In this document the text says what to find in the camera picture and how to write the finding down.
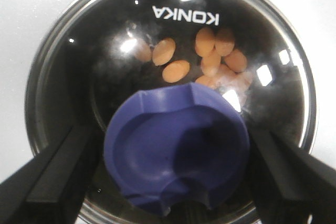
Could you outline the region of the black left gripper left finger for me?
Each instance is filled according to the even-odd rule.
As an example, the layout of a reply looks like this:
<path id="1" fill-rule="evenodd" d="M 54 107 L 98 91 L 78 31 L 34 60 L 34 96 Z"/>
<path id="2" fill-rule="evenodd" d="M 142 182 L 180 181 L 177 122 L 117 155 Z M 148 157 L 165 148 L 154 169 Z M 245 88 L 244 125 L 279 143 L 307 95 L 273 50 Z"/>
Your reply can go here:
<path id="1" fill-rule="evenodd" d="M 1 183 L 1 223 L 75 223 L 103 134 L 73 126 Z"/>

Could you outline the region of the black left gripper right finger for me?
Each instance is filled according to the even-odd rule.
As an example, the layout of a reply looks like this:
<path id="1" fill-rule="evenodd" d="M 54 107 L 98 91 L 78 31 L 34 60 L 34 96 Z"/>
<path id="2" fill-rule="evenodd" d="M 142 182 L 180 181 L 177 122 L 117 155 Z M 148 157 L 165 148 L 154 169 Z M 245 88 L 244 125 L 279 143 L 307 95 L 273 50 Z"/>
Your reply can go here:
<path id="1" fill-rule="evenodd" d="M 262 223 L 335 223 L 335 169 L 277 134 L 245 126 L 245 179 Z"/>

